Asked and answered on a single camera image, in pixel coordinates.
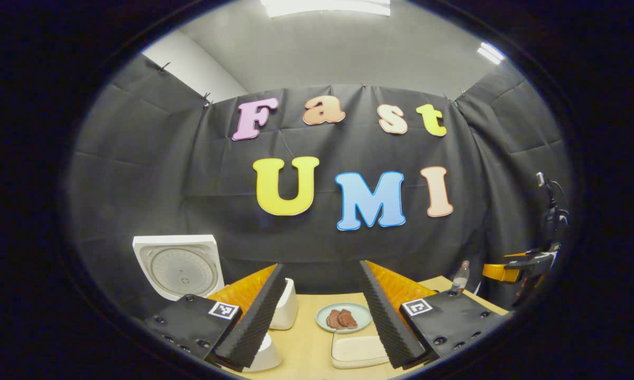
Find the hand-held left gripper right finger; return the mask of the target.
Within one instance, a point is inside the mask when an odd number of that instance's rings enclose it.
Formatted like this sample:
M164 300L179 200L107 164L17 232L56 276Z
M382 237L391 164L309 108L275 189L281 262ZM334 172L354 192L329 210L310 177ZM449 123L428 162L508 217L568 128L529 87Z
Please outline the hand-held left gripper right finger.
M507 320L464 292L433 291L367 260L358 266L358 283L394 368L464 351Z

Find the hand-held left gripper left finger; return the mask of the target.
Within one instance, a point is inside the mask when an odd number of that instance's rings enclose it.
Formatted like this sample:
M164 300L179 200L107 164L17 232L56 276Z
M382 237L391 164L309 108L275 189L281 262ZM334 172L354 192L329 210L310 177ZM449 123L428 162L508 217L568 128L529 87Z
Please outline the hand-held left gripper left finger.
M249 368L285 290L285 265L275 263L208 297L186 294L145 318L157 338L201 361Z

